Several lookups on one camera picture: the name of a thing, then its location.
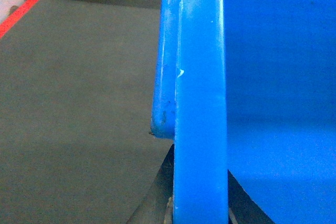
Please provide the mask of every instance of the red line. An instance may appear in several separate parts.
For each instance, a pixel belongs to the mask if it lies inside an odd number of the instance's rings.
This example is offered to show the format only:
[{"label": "red line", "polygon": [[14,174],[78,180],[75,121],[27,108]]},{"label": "red line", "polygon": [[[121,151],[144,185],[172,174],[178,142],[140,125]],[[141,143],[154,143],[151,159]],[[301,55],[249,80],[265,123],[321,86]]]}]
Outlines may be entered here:
[{"label": "red line", "polygon": [[38,2],[27,0],[0,24],[0,39]]}]

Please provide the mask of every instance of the gray floor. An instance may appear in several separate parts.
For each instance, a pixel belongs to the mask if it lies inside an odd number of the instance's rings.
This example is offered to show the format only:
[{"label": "gray floor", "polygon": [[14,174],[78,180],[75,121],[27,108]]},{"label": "gray floor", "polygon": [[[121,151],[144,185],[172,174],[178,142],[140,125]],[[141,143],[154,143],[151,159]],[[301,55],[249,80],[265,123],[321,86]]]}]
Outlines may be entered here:
[{"label": "gray floor", "polygon": [[160,0],[41,0],[0,40],[0,223],[125,223],[170,145],[148,134]]}]

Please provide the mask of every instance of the red floor tape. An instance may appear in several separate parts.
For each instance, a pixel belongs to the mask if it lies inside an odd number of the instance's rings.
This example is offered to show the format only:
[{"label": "red floor tape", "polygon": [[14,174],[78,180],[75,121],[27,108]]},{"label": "red floor tape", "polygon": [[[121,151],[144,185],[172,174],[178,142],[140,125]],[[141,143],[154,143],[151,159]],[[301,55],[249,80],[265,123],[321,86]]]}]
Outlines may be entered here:
[{"label": "red floor tape", "polygon": [[0,24],[0,39],[38,2],[39,0],[27,0],[5,21]]}]

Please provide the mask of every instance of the blue plastic crate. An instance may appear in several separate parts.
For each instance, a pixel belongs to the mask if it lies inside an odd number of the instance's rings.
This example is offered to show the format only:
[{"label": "blue plastic crate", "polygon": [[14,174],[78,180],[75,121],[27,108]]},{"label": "blue plastic crate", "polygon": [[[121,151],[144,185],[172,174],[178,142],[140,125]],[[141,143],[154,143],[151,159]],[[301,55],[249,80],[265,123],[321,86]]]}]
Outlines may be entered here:
[{"label": "blue plastic crate", "polygon": [[152,131],[175,140],[175,223],[226,222],[226,168],[275,223],[335,223],[336,0],[222,2],[162,0]]}]

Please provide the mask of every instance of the white scratch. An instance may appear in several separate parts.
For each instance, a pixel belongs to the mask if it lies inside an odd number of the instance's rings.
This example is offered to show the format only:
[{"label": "white scratch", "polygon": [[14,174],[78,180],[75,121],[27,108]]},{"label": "white scratch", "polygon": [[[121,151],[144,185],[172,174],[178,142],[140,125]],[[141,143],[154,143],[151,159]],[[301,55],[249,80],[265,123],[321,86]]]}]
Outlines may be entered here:
[{"label": "white scratch", "polygon": [[184,70],[180,69],[180,74],[177,76],[178,78],[184,74]]}]

